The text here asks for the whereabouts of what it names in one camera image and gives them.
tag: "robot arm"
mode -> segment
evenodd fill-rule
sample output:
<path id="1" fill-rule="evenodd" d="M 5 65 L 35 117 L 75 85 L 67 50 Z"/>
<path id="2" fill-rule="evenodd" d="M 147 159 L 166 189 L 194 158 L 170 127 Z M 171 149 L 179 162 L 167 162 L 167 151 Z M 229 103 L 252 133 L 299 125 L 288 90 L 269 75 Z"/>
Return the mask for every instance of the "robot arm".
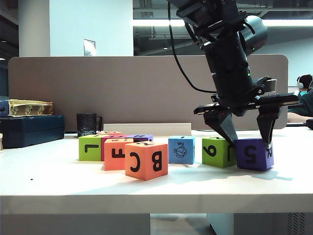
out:
<path id="1" fill-rule="evenodd" d="M 267 76 L 253 79 L 247 56 L 261 48 L 267 39 L 262 19 L 239 12 L 235 0 L 168 0 L 177 16 L 192 25 L 194 34 L 204 39 L 205 52 L 217 93 L 211 96 L 216 105 L 200 106 L 195 114 L 204 116 L 205 124 L 234 144 L 237 134 L 231 115 L 243 116 L 259 109 L 257 122 L 267 148 L 280 108 L 298 103 L 297 94 L 275 94 L 276 79 Z"/>

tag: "ceiling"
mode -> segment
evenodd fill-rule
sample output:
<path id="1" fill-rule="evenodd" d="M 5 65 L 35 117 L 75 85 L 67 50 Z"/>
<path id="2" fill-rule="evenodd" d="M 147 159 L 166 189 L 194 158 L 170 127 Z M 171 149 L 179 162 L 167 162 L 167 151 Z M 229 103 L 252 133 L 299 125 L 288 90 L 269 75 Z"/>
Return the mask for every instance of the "ceiling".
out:
<path id="1" fill-rule="evenodd" d="M 313 0 L 237 0 L 239 9 L 263 19 L 313 19 Z M 134 19 L 166 19 L 166 0 L 133 0 Z M 178 54 L 202 53 L 184 27 L 173 28 Z M 269 28 L 268 44 L 301 37 L 313 37 L 313 30 Z M 19 55 L 18 0 L 0 1 L 0 67 L 7 68 L 8 60 Z M 134 55 L 171 54 L 163 49 L 169 39 L 168 27 L 134 27 Z"/>
<path id="2" fill-rule="evenodd" d="M 240 10 L 262 19 L 313 19 L 313 0 L 237 0 Z M 167 19 L 166 0 L 133 0 L 134 19 Z M 177 19 L 172 6 L 172 19 Z M 184 27 L 173 27 L 177 54 L 203 54 L 192 44 Z M 313 30 L 303 28 L 268 28 L 267 44 L 295 40 L 298 37 L 313 37 Z M 168 27 L 134 27 L 135 55 L 170 55 L 163 49 L 169 43 Z"/>

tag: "fish drawing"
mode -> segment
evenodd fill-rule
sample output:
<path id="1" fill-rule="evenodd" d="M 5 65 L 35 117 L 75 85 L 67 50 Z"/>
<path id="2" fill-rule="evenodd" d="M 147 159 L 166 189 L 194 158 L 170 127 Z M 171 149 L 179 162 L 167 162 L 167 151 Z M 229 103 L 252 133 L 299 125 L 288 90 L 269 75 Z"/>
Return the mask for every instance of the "fish drawing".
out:
<path id="1" fill-rule="evenodd" d="M 176 157 L 183 158 L 187 155 L 187 150 L 184 146 L 180 146 L 179 148 L 174 149 L 174 153 L 176 153 Z"/>

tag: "green shirt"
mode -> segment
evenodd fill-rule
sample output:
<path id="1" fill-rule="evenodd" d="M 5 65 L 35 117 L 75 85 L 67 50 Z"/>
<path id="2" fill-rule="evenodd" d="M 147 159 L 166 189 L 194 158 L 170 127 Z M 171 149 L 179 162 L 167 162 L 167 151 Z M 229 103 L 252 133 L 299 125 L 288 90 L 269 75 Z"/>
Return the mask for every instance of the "green shirt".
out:
<path id="1" fill-rule="evenodd" d="M 291 108 L 288 109 L 288 112 L 299 114 L 301 116 L 313 117 L 313 90 L 302 95 L 299 104 L 303 104 L 303 107 Z"/>

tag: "black cable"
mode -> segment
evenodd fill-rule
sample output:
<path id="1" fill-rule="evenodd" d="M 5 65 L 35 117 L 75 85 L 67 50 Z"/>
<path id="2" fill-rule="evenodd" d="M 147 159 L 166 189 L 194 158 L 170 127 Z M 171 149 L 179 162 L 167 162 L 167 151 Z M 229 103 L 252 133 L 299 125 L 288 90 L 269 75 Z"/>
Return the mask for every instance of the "black cable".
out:
<path id="1" fill-rule="evenodd" d="M 178 58 L 177 58 L 177 55 L 176 55 L 176 52 L 175 52 L 175 45 L 174 45 L 174 38 L 173 38 L 173 31 L 172 31 L 172 26 L 170 24 L 171 22 L 171 4 L 170 2 L 168 2 L 167 4 L 167 14 L 168 14 L 168 20 L 169 20 L 169 28 L 170 28 L 170 35 L 171 35 L 171 45 L 172 45 L 172 51 L 173 51 L 173 55 L 174 55 L 174 58 L 175 58 L 175 61 L 177 63 L 177 66 L 179 68 L 179 70 L 181 71 L 182 75 L 186 78 L 187 82 L 189 83 L 189 85 L 195 89 L 196 91 L 199 91 L 199 92 L 204 92 L 204 93 L 216 93 L 217 91 L 207 91 L 207 90 L 203 90 L 203 89 L 200 89 L 200 88 L 197 88 L 195 87 L 192 82 L 189 80 L 189 78 L 187 77 L 187 75 L 185 74 L 184 70 L 182 69 L 179 61 L 178 61 Z"/>
<path id="2" fill-rule="evenodd" d="M 197 37 L 195 36 L 194 32 L 191 30 L 191 27 L 188 23 L 185 23 L 185 28 L 187 29 L 187 32 L 189 34 L 189 36 L 191 37 L 191 39 L 195 42 L 196 45 L 200 45 Z"/>

